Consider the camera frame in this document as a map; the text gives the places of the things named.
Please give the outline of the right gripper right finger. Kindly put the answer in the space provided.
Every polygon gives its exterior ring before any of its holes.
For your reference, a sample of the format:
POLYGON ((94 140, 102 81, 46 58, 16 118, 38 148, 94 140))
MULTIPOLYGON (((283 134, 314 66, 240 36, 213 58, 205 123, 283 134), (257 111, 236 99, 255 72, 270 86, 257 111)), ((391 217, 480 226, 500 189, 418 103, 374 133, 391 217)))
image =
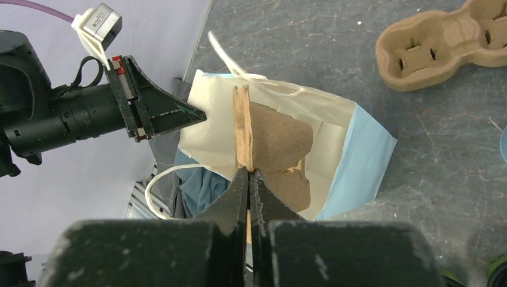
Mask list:
POLYGON ((249 174, 255 286, 444 286, 425 236, 399 221, 306 221, 249 174))

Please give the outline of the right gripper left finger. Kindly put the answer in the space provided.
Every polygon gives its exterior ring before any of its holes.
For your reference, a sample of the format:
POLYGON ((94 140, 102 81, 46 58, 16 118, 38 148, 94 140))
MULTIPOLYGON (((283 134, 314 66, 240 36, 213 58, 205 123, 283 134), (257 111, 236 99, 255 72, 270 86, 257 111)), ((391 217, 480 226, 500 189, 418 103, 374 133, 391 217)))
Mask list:
POLYGON ((41 286, 243 286, 249 172, 193 219, 81 221, 48 260, 41 286))

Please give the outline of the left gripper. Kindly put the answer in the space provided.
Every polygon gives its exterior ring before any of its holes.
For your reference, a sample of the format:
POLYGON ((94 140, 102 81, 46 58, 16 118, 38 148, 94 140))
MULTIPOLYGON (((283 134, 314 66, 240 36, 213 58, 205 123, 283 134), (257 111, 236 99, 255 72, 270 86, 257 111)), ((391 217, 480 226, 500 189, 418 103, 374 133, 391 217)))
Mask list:
POLYGON ((106 77, 123 118, 136 142, 174 132, 207 120, 206 113, 156 85, 132 56, 108 60, 106 77))

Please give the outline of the light blue paper bag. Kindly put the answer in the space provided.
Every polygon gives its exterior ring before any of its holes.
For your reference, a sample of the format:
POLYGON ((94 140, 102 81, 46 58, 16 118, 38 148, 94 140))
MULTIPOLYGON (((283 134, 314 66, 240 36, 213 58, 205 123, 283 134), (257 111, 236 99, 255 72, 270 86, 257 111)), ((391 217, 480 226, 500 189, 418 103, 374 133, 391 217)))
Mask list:
POLYGON ((196 72, 188 103, 204 111, 206 121, 181 130, 181 156, 167 173, 195 171, 232 179, 236 172, 233 87, 247 85, 253 103, 311 126, 313 140, 304 168, 310 181, 310 204, 300 211, 303 218, 329 219, 376 198, 396 139, 372 115, 352 100, 249 74, 212 32, 207 36, 228 73, 196 72))

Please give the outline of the green paper coffee cup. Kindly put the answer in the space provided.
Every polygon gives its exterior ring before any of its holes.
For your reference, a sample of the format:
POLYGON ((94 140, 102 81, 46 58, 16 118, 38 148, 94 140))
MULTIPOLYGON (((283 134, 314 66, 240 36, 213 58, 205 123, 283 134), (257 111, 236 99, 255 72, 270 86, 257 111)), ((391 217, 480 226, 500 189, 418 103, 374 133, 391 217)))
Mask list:
POLYGON ((493 260, 487 266, 487 287, 506 287, 506 254, 493 260))

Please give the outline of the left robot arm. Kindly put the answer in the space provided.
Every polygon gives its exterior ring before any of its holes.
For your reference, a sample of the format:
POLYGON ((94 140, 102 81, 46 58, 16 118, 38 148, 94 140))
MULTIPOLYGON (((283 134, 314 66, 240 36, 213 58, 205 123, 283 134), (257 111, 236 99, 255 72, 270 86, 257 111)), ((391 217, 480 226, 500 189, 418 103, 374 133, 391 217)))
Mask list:
POLYGON ((40 165, 42 153, 125 129, 136 142, 206 120, 206 114, 154 84, 132 56, 116 56, 82 85, 52 87, 27 36, 1 31, 1 175, 13 156, 40 165))

